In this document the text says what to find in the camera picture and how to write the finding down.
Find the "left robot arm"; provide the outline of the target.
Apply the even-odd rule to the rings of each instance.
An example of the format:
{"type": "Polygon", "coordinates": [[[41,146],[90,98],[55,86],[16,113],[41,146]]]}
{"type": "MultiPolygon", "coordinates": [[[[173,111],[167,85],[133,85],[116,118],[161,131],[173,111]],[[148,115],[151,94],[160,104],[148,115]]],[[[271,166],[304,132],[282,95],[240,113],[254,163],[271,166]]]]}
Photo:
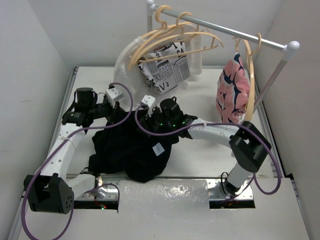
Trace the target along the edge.
{"type": "Polygon", "coordinates": [[[98,94],[90,87],[77,88],[70,107],[62,116],[58,137],[48,155],[49,161],[39,175],[27,175],[24,187],[29,188],[27,200],[33,212],[67,214],[75,199],[95,187],[92,173],[80,173],[67,179],[74,153],[96,119],[109,117],[119,106],[122,92],[109,87],[98,102],[98,94]]]}

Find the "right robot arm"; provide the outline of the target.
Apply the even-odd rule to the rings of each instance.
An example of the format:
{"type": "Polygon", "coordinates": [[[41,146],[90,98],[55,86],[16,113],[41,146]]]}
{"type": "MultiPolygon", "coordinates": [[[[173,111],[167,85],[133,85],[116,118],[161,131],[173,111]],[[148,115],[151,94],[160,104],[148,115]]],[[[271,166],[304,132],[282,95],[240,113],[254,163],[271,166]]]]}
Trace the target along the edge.
{"type": "Polygon", "coordinates": [[[206,121],[183,113],[176,97],[164,99],[156,106],[147,95],[140,107],[146,113],[139,116],[137,109],[134,119],[141,131],[149,136],[206,140],[231,149],[236,164],[220,184],[225,197],[234,198],[246,179],[259,171],[271,153],[271,144],[250,121],[241,124],[206,121]]]}

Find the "black t shirt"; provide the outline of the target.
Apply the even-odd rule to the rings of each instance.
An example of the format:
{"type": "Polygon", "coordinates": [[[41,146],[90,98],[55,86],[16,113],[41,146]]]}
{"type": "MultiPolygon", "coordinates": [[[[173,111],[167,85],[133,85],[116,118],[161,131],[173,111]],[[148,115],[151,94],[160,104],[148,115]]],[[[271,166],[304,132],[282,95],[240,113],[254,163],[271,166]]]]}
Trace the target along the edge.
{"type": "Polygon", "coordinates": [[[146,183],[160,175],[169,161],[172,145],[179,137],[147,136],[135,122],[135,112],[122,124],[100,130],[92,137],[95,154],[89,157],[88,170],[96,174],[125,172],[136,182],[146,183]],[[165,152],[156,156],[152,147],[161,143],[165,152]]]}

